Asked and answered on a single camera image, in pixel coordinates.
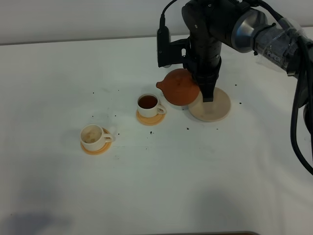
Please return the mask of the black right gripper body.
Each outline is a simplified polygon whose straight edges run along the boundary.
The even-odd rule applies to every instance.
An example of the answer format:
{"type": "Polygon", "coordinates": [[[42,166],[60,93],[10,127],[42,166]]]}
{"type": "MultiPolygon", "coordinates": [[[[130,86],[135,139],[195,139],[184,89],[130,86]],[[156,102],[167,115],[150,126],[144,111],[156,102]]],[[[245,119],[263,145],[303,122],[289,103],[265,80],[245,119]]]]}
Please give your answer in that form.
{"type": "Polygon", "coordinates": [[[205,24],[192,24],[183,67],[197,84],[203,85],[217,80],[221,67],[222,43],[213,37],[205,24]]]}

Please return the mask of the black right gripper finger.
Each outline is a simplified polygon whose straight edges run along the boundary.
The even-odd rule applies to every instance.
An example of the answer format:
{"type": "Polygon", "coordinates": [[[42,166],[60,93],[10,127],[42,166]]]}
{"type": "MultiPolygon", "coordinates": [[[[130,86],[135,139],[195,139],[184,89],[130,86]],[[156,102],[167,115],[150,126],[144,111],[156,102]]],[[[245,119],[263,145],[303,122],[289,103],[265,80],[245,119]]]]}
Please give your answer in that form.
{"type": "Polygon", "coordinates": [[[214,99],[214,89],[216,86],[216,78],[196,78],[196,84],[198,85],[203,102],[213,102],[214,99]]]}

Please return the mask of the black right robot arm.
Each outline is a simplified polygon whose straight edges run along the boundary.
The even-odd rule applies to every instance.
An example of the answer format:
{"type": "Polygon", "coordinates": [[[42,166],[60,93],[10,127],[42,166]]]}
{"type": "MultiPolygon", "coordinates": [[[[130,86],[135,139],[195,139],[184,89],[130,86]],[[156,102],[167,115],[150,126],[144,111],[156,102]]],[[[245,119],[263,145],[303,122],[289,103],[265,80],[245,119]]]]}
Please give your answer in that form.
{"type": "Polygon", "coordinates": [[[262,0],[192,0],[182,8],[190,31],[190,72],[204,102],[213,101],[221,67],[221,46],[253,51],[296,77],[294,102],[304,108],[308,130],[313,123],[313,42],[262,0]]]}

